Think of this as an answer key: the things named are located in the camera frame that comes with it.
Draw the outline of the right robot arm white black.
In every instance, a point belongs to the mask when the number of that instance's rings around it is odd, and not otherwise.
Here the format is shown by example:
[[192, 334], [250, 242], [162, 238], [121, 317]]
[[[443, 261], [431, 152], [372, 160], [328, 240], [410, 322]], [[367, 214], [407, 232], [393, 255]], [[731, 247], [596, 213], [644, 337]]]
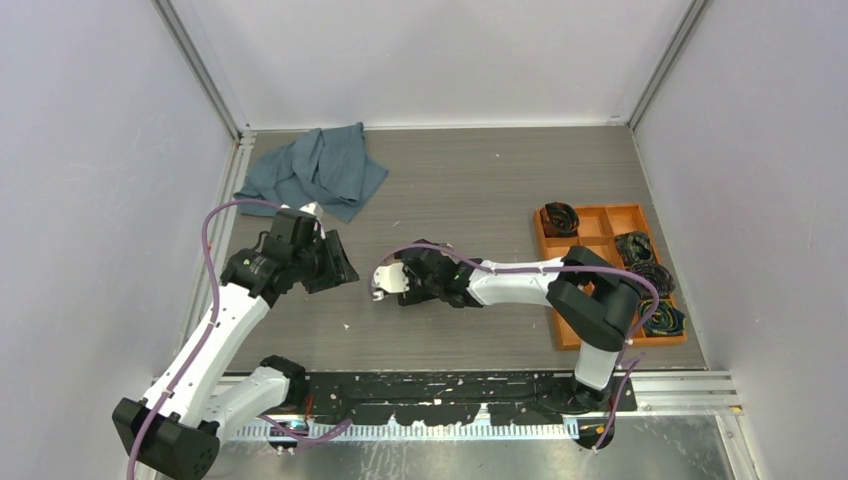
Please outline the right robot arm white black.
[[543, 261], [502, 263], [424, 241], [377, 267], [371, 289], [374, 299], [395, 295], [402, 305], [440, 300], [457, 309], [500, 304], [552, 309], [580, 340], [570, 392], [574, 403], [589, 411], [610, 398], [609, 382], [642, 296], [658, 295], [650, 281], [612, 266], [587, 247]]

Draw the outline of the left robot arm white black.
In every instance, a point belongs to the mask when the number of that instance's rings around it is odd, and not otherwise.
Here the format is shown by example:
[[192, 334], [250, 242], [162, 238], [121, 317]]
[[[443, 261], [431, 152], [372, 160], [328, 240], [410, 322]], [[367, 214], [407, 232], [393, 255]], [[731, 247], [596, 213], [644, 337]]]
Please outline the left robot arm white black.
[[211, 306], [154, 384], [113, 411], [127, 478], [143, 464], [172, 479], [202, 479], [241, 428], [271, 409], [293, 414], [305, 405], [305, 368], [278, 355], [223, 393], [214, 390], [248, 334], [293, 286], [313, 294], [358, 280], [338, 232], [325, 230], [320, 216], [316, 202], [279, 205], [270, 230], [231, 256], [221, 275], [204, 260]]

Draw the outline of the patterned glasses case tan lining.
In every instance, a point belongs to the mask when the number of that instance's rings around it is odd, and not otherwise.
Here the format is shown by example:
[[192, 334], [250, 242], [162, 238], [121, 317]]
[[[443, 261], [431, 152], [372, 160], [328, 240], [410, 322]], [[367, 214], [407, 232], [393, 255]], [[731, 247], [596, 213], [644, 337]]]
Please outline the patterned glasses case tan lining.
[[381, 301], [385, 298], [385, 290], [382, 287], [383, 274], [386, 271], [386, 265], [377, 266], [371, 274], [370, 279], [370, 295], [373, 301]]

